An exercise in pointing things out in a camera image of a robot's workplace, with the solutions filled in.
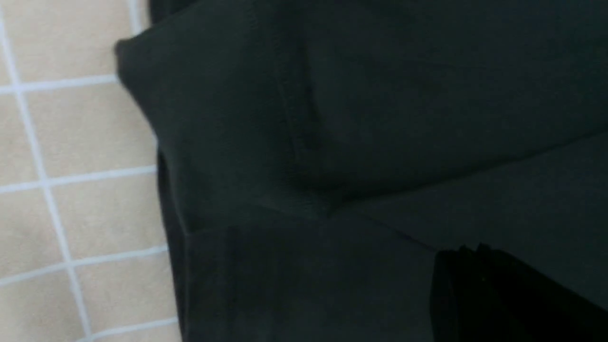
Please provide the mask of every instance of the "black object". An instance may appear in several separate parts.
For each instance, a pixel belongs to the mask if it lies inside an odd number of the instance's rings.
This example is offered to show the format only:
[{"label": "black object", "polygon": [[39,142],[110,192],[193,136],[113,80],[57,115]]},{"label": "black object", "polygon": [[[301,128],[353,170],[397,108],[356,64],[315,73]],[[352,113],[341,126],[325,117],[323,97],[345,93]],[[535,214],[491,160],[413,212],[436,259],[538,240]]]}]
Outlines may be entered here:
[{"label": "black object", "polygon": [[430,342],[435,252],[479,242],[608,308],[608,2],[151,8],[116,54],[184,341]]},{"label": "black object", "polygon": [[430,297],[435,342],[608,341],[608,312],[487,245],[439,252]]}]

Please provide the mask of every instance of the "floor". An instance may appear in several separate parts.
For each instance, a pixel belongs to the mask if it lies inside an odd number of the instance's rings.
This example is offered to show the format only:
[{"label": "floor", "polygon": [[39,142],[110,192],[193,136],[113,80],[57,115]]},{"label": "floor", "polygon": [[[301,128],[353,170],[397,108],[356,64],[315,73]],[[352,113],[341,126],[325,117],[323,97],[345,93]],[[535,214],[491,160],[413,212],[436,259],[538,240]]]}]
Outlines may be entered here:
[{"label": "floor", "polygon": [[178,342],[155,140],[112,46],[145,0],[0,0],[0,340]]}]

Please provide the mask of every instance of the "black fabric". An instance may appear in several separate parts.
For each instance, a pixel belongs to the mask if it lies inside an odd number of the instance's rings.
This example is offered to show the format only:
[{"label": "black fabric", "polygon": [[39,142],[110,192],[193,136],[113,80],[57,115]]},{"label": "black fabric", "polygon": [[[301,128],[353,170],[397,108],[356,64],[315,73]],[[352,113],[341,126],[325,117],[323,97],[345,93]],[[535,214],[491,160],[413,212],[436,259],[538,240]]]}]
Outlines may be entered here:
[{"label": "black fabric", "polygon": [[608,308],[608,3],[151,11],[116,54],[184,341],[432,341],[434,255],[479,242]]},{"label": "black fabric", "polygon": [[430,304],[436,342],[608,340],[607,311],[487,245],[437,254]]}]

